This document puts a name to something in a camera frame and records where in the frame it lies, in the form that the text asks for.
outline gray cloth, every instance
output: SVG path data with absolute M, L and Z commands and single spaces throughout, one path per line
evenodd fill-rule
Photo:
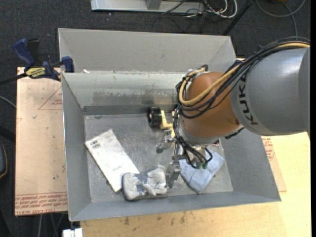
M 195 169 L 185 159 L 180 160 L 181 176 L 196 193 L 200 194 L 217 171 L 222 167 L 224 158 L 218 153 L 211 151 L 213 159 L 206 169 Z

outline bin floor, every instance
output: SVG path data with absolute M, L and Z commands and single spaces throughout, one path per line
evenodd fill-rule
M 171 162 L 174 145 L 156 153 L 156 144 L 163 136 L 163 131 L 159 128 L 152 128 L 148 125 L 146 114 L 125 114 L 125 115 L 106 115 L 106 116 L 85 116 L 85 136 L 86 140 L 100 135 L 112 129 L 118 141 L 124 147 L 136 167 L 140 172 L 147 172 L 163 165 L 167 167 Z M 209 149 L 216 151 L 223 158 L 225 152 L 221 144 L 210 146 Z M 87 150 L 88 175 L 90 194 L 92 202 L 109 202 L 124 200 L 122 192 L 115 193 L 100 168 Z M 230 192 L 233 190 L 226 163 L 211 179 L 202 193 Z M 181 196 L 196 194 L 181 175 L 174 182 L 173 188 L 169 189 L 167 196 Z

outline cardboard sheet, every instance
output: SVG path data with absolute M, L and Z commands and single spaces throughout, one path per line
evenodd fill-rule
M 67 211 L 61 83 L 17 81 L 15 215 Z

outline gray metal bin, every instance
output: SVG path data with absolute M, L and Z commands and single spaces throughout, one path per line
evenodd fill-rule
M 167 166 L 172 149 L 156 153 L 163 131 L 149 127 L 147 108 L 170 113 L 188 69 L 226 70 L 236 59 L 229 37 L 59 29 L 59 44 L 75 63 L 62 75 L 71 221 L 280 201 L 261 137 L 245 129 L 221 140 L 225 163 L 202 194 L 180 176 L 167 196 L 135 202 L 113 192 L 84 145 L 112 129 L 139 171 Z

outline white paper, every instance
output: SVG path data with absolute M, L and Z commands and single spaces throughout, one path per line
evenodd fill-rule
M 138 169 L 111 129 L 86 141 L 85 145 L 114 192 L 121 189 L 123 174 L 128 172 L 139 174 Z

